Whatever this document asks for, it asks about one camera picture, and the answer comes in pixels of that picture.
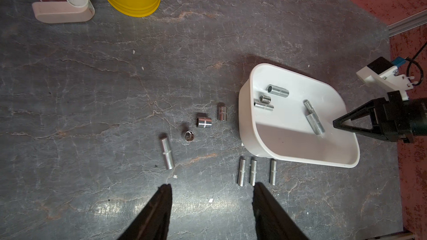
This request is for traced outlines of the wide chrome socket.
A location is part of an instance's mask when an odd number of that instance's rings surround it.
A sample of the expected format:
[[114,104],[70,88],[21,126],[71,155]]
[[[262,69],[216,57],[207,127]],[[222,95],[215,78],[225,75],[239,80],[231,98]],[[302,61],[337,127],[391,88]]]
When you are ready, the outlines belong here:
[[197,117],[196,126],[198,128],[210,128],[212,126],[212,119],[209,117]]

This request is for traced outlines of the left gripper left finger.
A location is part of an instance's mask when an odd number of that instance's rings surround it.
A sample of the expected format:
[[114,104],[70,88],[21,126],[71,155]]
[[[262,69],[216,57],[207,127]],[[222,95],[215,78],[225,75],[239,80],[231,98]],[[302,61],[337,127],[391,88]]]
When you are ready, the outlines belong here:
[[172,209],[172,187],[163,184],[118,240],[166,240]]

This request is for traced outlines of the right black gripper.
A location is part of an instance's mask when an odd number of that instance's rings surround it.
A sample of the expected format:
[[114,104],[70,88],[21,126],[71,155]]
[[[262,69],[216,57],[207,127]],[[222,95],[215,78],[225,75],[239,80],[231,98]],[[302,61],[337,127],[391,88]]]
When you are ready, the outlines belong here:
[[[371,129],[349,126],[347,120],[369,116]],[[371,100],[355,110],[335,119],[333,127],[382,141],[413,143],[415,137],[427,135],[427,99],[404,101],[398,91],[389,92],[388,98]]]

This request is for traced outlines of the short chrome socket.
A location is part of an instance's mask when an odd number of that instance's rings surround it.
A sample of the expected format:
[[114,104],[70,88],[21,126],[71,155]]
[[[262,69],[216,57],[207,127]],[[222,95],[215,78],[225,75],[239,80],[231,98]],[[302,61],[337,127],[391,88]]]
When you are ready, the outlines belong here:
[[218,120],[227,121],[228,109],[226,106],[218,106]]

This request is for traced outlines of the thin chrome deep socket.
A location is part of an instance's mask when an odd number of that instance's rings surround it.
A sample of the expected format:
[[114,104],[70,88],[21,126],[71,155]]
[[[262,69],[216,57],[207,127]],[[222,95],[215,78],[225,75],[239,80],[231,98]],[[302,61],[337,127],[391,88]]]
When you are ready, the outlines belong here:
[[257,165],[258,165],[258,161],[256,159],[252,158],[251,168],[250,168],[250,184],[252,186],[254,186],[256,183]]
[[270,184],[276,185],[276,173],[277,173],[277,160],[271,159],[270,161]]
[[240,187],[242,187],[244,185],[245,167],[246,167],[246,160],[244,158],[240,158],[240,161],[239,161],[239,172],[238,172],[238,181],[237,181],[237,184]]

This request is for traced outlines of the round chrome socket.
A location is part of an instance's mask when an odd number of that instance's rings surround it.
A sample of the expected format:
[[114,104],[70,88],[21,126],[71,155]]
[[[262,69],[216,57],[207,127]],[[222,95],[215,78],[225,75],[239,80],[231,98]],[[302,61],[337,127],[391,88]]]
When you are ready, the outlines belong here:
[[195,139],[195,135],[191,130],[184,132],[183,137],[186,142],[192,142]]

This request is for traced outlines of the long stepped chrome socket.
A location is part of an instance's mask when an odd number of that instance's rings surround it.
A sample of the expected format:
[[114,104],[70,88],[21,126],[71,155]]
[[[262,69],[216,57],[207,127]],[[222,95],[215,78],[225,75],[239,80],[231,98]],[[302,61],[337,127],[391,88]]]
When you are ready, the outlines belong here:
[[165,165],[168,170],[172,170],[175,166],[173,155],[172,155],[172,149],[170,146],[169,139],[167,137],[164,137],[161,139],[161,145],[162,145],[162,154],[165,159]]

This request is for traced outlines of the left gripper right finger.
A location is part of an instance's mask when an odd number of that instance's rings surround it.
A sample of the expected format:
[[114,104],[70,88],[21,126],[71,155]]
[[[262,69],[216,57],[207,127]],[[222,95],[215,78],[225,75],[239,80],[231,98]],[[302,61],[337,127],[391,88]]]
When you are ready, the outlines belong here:
[[252,201],[258,240],[308,240],[265,185],[254,185]]

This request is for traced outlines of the white plastic storage box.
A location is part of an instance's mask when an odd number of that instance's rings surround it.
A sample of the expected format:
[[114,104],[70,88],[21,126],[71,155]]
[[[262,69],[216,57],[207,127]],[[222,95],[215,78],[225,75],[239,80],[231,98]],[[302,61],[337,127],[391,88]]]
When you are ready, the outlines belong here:
[[[289,96],[268,93],[268,85],[287,89]],[[314,107],[324,134],[316,135],[312,130],[304,100]],[[255,101],[273,105],[274,110],[256,108]],[[259,64],[240,90],[238,113],[242,144],[257,157],[343,168],[359,163],[356,135],[332,125],[347,113],[346,105],[324,82],[272,64]]]

